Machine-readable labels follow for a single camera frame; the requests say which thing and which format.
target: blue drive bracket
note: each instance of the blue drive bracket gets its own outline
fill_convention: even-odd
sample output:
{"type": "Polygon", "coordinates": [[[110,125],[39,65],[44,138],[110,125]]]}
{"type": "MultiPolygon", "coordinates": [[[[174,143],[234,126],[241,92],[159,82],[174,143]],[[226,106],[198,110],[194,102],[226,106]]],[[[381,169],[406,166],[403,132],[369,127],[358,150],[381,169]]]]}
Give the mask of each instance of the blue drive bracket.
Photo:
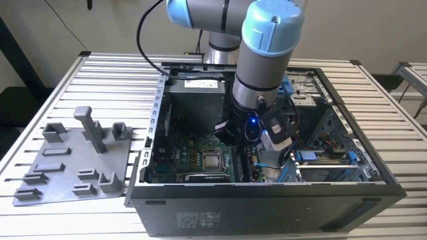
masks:
{"type": "Polygon", "coordinates": [[[279,91],[278,91],[278,95],[285,95],[287,92],[287,95],[291,96],[294,94],[294,87],[293,87],[293,83],[290,82],[290,77],[289,75],[283,76],[283,86],[286,87],[286,91],[282,88],[282,86],[279,87],[279,91]]]}

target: robotic arm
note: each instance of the robotic arm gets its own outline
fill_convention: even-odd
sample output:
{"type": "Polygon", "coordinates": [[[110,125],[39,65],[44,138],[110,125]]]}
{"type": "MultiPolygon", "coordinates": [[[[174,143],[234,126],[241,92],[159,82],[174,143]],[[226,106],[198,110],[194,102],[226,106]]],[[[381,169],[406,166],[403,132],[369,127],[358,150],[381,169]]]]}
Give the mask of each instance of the robotic arm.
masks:
{"type": "Polygon", "coordinates": [[[215,130],[222,138],[231,132],[227,126],[245,126],[246,132],[249,120],[259,121],[261,133],[254,141],[281,151],[293,141],[274,101],[301,40],[302,9],[289,0],[167,0],[167,13],[183,27],[242,36],[233,86],[235,114],[215,130]]]}

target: motherboard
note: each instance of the motherboard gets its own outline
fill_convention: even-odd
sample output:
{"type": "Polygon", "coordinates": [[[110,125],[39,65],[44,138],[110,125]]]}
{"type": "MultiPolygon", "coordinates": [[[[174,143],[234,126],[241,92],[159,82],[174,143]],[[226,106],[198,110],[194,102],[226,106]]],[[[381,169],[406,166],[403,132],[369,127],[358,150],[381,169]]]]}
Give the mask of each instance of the motherboard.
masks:
{"type": "Polygon", "coordinates": [[[215,135],[174,134],[167,155],[157,162],[154,183],[235,182],[233,147],[215,135]]]}

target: wire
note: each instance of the wire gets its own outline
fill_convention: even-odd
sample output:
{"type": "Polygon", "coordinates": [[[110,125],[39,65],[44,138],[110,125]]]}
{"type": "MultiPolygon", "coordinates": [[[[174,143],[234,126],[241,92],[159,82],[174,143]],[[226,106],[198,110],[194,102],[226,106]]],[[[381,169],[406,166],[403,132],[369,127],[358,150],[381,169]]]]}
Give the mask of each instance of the wire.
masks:
{"type": "Polygon", "coordinates": [[[325,145],[327,145],[326,142],[321,146],[318,146],[315,150],[319,150],[325,145]]]}
{"type": "MultiPolygon", "coordinates": [[[[283,88],[283,91],[285,91],[285,98],[287,99],[289,103],[291,104],[293,106],[293,109],[294,109],[294,112],[295,112],[295,126],[299,127],[301,125],[301,122],[302,122],[302,118],[301,118],[301,113],[299,113],[299,109],[290,97],[290,92],[286,88],[286,85],[283,84],[283,82],[281,83],[281,87],[283,88]]],[[[295,136],[295,139],[298,141],[298,143],[309,150],[313,150],[305,143],[302,137],[301,137],[301,134],[297,132],[297,136],[295,136]]]]}
{"type": "Polygon", "coordinates": [[[286,88],[286,85],[283,84],[283,82],[281,83],[281,87],[283,88],[285,91],[285,98],[287,99],[289,103],[291,104],[291,107],[294,109],[295,112],[295,125],[297,127],[301,125],[301,113],[299,113],[299,109],[297,108],[297,105],[290,97],[290,93],[289,90],[286,88]]]}
{"type": "Polygon", "coordinates": [[[54,11],[54,13],[56,14],[56,16],[58,16],[58,18],[59,18],[59,20],[62,21],[62,24],[64,24],[64,26],[66,26],[66,29],[68,30],[68,32],[72,34],[72,36],[75,37],[75,39],[79,41],[79,43],[82,44],[82,46],[83,46],[83,48],[85,48],[85,50],[87,50],[89,51],[89,48],[87,48],[87,46],[83,44],[83,42],[81,41],[81,39],[78,38],[78,36],[74,34],[74,32],[70,30],[70,28],[68,28],[68,26],[67,26],[67,24],[66,24],[66,22],[64,22],[64,20],[62,19],[62,17],[60,17],[60,15],[59,15],[59,13],[55,11],[55,8],[52,7],[52,5],[50,4],[50,2],[48,2],[48,0],[43,0],[44,2],[46,2],[46,4],[50,6],[50,8],[52,9],[52,11],[54,11]]]}
{"type": "Polygon", "coordinates": [[[283,159],[287,159],[287,156],[289,156],[289,154],[291,153],[291,151],[293,151],[293,149],[289,149],[285,154],[281,154],[281,157],[279,157],[279,165],[281,165],[281,166],[285,165],[283,159]]]}
{"type": "Polygon", "coordinates": [[[417,118],[419,117],[419,115],[421,115],[421,113],[422,113],[422,110],[423,110],[422,107],[417,110],[417,113],[415,113],[415,115],[414,115],[414,119],[417,119],[417,118]]]}
{"type": "Polygon", "coordinates": [[[194,81],[194,80],[217,80],[217,81],[223,81],[223,79],[221,77],[213,77],[213,76],[203,76],[203,77],[179,77],[179,76],[173,76],[171,74],[169,74],[166,71],[162,70],[161,67],[158,67],[154,62],[150,60],[149,56],[145,53],[143,47],[142,47],[142,28],[143,28],[143,24],[146,21],[146,18],[149,16],[149,14],[154,11],[154,9],[159,6],[159,4],[163,2],[165,0],[158,0],[151,6],[150,8],[146,10],[146,12],[143,13],[141,20],[139,20],[139,24],[138,24],[138,30],[137,30],[137,46],[138,46],[138,50],[141,52],[141,55],[143,56],[143,58],[146,59],[147,63],[150,63],[150,65],[158,70],[159,73],[162,73],[163,75],[166,75],[167,77],[170,77],[171,79],[177,79],[177,80],[185,80],[185,81],[194,81]]]}
{"type": "Polygon", "coordinates": [[[201,32],[199,32],[198,46],[195,47],[195,53],[197,54],[202,54],[202,50],[201,50],[202,35],[203,35],[203,30],[201,30],[201,32]]]}
{"type": "Polygon", "coordinates": [[[407,84],[407,87],[406,87],[406,89],[403,90],[403,93],[402,93],[402,96],[401,96],[401,98],[399,98],[398,103],[401,103],[401,101],[402,101],[402,99],[403,99],[403,96],[405,96],[405,94],[407,93],[407,90],[409,90],[410,87],[411,87],[411,84],[407,84]]]}

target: metal frame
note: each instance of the metal frame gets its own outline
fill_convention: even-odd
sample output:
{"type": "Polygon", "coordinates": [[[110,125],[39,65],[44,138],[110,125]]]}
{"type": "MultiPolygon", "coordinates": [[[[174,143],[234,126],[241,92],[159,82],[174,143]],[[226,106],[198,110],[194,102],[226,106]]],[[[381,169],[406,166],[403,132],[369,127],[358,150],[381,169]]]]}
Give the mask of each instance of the metal frame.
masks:
{"type": "Polygon", "coordinates": [[[411,86],[427,98],[427,64],[401,62],[394,70],[394,75],[401,75],[411,86]]]}
{"type": "MultiPolygon", "coordinates": [[[[174,60],[178,62],[202,62],[202,58],[198,56],[155,55],[151,58],[157,64],[174,60]]],[[[350,233],[306,234],[303,236],[287,234],[263,237],[233,236],[215,237],[215,239],[426,239],[426,132],[415,127],[407,113],[401,110],[397,102],[387,98],[390,97],[389,93],[381,90],[381,86],[377,86],[371,75],[354,66],[350,61],[293,59],[290,65],[293,67],[322,68],[342,96],[346,108],[387,167],[397,176],[397,180],[407,191],[409,197],[350,233]],[[350,89],[359,88],[366,89],[365,92],[377,92],[378,94],[365,95],[363,92],[361,94],[349,92],[350,89]]],[[[142,127],[147,126],[149,122],[142,118],[130,118],[130,114],[142,115],[142,110],[151,108],[151,104],[146,105],[143,100],[135,98],[134,93],[142,91],[143,87],[153,86],[151,81],[157,78],[154,69],[149,67],[139,55],[93,53],[89,58],[81,57],[74,63],[40,112],[3,161],[0,161],[0,236],[16,236],[16,239],[27,239],[31,236],[34,239],[44,240],[55,240],[59,237],[70,240],[75,238],[85,240],[106,238],[139,240],[149,237],[135,209],[123,205],[125,197],[14,207],[11,195],[22,184],[19,179],[27,173],[28,164],[36,157],[35,151],[40,147],[40,127],[46,120],[56,121],[59,120],[58,117],[68,124],[66,127],[72,127],[74,123],[67,119],[67,109],[78,103],[98,106],[102,124],[109,122],[110,118],[122,118],[129,126],[141,127],[134,133],[129,159],[130,165],[135,163],[139,156],[138,150],[143,149],[143,140],[146,139],[142,127]],[[79,77],[71,77],[77,72],[81,72],[79,77]],[[121,106],[126,109],[121,112],[123,115],[118,116],[117,109],[121,106]],[[72,222],[72,224],[58,224],[58,222],[72,222]]],[[[129,166],[129,178],[135,169],[129,166]]]]}

